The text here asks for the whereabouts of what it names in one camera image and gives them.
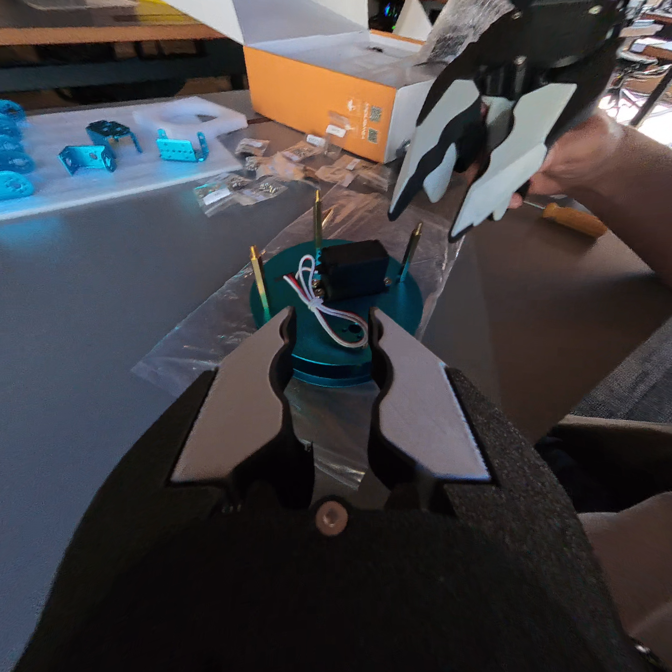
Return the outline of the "grey desk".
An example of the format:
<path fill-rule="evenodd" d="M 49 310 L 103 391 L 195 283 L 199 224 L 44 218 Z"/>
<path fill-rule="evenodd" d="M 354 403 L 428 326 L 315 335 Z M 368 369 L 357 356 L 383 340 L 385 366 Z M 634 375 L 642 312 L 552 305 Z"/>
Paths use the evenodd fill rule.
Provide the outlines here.
<path fill-rule="evenodd" d="M 1 670 L 98 488 L 172 402 L 131 369 L 313 200 L 208 218 L 190 185 L 1 224 Z M 671 314 L 613 234 L 509 212 L 465 239 L 424 342 L 529 440 Z"/>

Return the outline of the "person's dark trousers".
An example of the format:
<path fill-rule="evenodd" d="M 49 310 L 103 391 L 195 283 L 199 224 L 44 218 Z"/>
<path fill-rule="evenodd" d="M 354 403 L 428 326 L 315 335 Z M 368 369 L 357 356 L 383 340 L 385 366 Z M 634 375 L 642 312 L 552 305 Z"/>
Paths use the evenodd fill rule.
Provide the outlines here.
<path fill-rule="evenodd" d="M 577 513 L 671 493 L 671 425 L 567 415 L 535 444 Z"/>

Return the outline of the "person's right hand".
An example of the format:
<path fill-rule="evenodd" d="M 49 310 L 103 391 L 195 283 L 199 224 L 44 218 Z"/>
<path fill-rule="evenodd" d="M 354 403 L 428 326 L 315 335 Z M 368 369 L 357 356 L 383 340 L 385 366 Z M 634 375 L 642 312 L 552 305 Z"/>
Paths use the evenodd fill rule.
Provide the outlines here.
<path fill-rule="evenodd" d="M 527 195 L 563 195 L 595 212 L 625 205 L 634 199 L 630 180 L 649 149 L 649 138 L 598 112 L 551 147 Z"/>

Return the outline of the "yellow-handled screwdriver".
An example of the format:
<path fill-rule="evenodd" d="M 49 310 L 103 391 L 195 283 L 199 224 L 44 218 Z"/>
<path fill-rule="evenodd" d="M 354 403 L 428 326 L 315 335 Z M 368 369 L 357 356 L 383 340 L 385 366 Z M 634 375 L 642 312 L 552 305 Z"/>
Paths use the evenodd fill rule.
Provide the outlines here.
<path fill-rule="evenodd" d="M 524 203 L 539 209 L 540 216 L 544 220 L 576 231 L 592 239 L 599 239 L 608 231 L 608 227 L 598 217 L 589 212 L 561 206 L 553 201 L 547 204 L 540 204 L 530 199 L 525 199 Z"/>

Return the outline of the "white foam box insert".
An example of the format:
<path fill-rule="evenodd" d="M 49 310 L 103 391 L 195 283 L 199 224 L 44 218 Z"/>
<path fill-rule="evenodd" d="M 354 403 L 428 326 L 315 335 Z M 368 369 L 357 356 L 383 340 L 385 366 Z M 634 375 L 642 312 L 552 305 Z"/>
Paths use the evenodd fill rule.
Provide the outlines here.
<path fill-rule="evenodd" d="M 432 81 L 438 72 L 435 66 L 416 63 L 420 42 L 382 31 L 353 31 L 270 40 L 251 46 L 264 53 L 288 57 L 300 63 L 393 88 Z M 384 49 L 384 53 L 369 51 L 367 46 L 379 46 Z"/>

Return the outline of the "pile of small screw bags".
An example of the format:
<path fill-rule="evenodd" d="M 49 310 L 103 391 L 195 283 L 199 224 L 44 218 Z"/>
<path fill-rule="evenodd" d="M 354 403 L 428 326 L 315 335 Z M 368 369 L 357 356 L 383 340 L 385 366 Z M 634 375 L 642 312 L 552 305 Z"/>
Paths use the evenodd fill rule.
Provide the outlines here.
<path fill-rule="evenodd" d="M 359 181 L 385 193 L 392 169 L 383 163 L 350 156 L 335 142 L 346 128 L 330 125 L 333 134 L 307 134 L 290 147 L 271 153 L 271 142 L 257 137 L 239 139 L 234 156 L 239 167 L 220 173 L 194 188 L 201 211 L 211 216 L 230 206 L 250 207 L 284 194 L 291 183 L 319 190 L 322 183 L 347 188 Z"/>

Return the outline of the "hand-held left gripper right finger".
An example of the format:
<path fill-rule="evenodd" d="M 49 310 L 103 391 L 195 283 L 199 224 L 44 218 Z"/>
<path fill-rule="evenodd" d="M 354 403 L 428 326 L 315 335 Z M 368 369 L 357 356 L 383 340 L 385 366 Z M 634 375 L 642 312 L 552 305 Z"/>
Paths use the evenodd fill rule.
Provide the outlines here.
<path fill-rule="evenodd" d="M 383 483 L 489 483 L 491 474 L 446 364 L 379 308 L 369 314 L 369 465 Z"/>

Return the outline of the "blue round base assembly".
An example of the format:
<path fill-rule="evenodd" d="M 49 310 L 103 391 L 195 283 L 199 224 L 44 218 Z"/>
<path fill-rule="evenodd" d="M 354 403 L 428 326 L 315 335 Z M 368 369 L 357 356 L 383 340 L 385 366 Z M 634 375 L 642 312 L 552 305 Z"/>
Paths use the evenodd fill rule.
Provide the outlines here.
<path fill-rule="evenodd" d="M 333 188 L 323 201 L 323 240 L 315 246 L 313 216 L 296 222 L 297 243 L 280 243 L 264 261 L 266 298 L 256 281 L 249 292 L 256 327 L 282 308 L 296 313 L 294 377 L 327 388 L 347 388 L 371 379 L 372 355 L 363 344 L 368 314 L 380 308 L 407 332 L 421 322 L 423 299 L 405 262 L 392 255 L 385 203 L 374 194 Z"/>

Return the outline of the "orange cardboard box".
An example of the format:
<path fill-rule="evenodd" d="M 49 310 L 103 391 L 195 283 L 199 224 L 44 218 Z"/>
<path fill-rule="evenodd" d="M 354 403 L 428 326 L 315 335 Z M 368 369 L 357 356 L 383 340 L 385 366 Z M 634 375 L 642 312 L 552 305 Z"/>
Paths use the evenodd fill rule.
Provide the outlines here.
<path fill-rule="evenodd" d="M 369 31 L 367 1 L 168 1 L 243 46 L 256 112 L 301 132 L 346 128 L 344 150 L 376 163 L 395 160 L 411 139 L 433 81 L 393 88 L 300 63 L 252 44 Z M 438 64 L 428 64 L 441 70 Z"/>

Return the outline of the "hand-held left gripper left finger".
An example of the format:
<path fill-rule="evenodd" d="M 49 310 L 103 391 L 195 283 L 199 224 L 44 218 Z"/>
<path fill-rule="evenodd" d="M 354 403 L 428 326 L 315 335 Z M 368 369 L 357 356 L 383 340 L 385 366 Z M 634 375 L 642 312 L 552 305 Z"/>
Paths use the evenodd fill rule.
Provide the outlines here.
<path fill-rule="evenodd" d="M 172 483 L 221 481 L 289 429 L 295 343 L 296 311 L 286 307 L 220 362 Z"/>

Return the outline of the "blue small bracket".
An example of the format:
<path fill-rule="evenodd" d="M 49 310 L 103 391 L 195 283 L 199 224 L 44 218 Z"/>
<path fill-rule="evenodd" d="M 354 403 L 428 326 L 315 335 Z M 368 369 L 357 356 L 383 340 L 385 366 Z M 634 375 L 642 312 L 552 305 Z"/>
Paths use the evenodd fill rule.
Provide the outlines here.
<path fill-rule="evenodd" d="M 113 173 L 117 168 L 113 152 L 105 145 L 66 146 L 58 159 L 70 176 L 80 169 L 103 169 Z"/>

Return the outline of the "large clear plastic bag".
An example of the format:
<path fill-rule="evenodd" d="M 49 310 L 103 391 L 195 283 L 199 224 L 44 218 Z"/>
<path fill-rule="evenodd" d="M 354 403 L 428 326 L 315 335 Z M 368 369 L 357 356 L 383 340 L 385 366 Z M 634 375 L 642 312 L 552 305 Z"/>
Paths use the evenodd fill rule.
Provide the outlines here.
<path fill-rule="evenodd" d="M 329 190 L 323 203 L 333 209 L 324 228 L 327 238 L 378 238 L 397 259 L 412 229 L 423 223 L 409 269 L 423 299 L 421 321 L 414 331 L 420 340 L 463 244 L 449 242 L 451 223 L 415 206 L 392 223 L 387 217 L 388 200 L 381 194 L 359 194 L 342 187 Z M 143 357 L 133 373 L 178 397 L 256 330 L 249 307 L 253 284 L 247 263 Z M 354 491 L 368 469 L 366 445 L 376 392 L 370 381 L 327 388 L 293 380 L 286 389 L 296 435 L 313 445 L 316 468 Z"/>

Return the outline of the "bubble wrap bag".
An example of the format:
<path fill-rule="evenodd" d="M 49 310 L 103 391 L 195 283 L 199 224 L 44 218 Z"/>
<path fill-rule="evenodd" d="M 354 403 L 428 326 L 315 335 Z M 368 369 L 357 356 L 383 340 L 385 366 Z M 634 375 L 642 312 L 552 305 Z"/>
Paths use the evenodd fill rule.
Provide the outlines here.
<path fill-rule="evenodd" d="M 451 63 L 495 21 L 515 9 L 510 1 L 448 1 L 433 24 L 416 63 Z"/>

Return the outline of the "white foam cutout piece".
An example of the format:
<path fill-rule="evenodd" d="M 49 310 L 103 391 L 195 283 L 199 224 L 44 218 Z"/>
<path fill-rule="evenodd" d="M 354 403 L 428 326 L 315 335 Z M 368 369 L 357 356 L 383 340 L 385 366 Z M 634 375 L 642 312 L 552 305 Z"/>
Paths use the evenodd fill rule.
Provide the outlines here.
<path fill-rule="evenodd" d="M 244 114 L 196 96 L 139 105 L 133 117 L 143 129 L 163 130 L 169 139 L 179 140 L 196 140 L 202 133 L 211 142 L 248 127 Z"/>

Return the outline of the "blue long U bracket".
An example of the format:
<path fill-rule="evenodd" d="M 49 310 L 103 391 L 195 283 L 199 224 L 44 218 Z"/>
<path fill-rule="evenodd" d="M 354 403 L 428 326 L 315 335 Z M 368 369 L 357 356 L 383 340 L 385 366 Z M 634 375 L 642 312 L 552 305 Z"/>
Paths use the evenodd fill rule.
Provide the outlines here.
<path fill-rule="evenodd" d="M 209 148 L 204 133 L 197 132 L 199 148 L 195 148 L 188 139 L 170 139 L 165 130 L 157 130 L 156 146 L 164 161 L 201 163 L 207 160 Z"/>

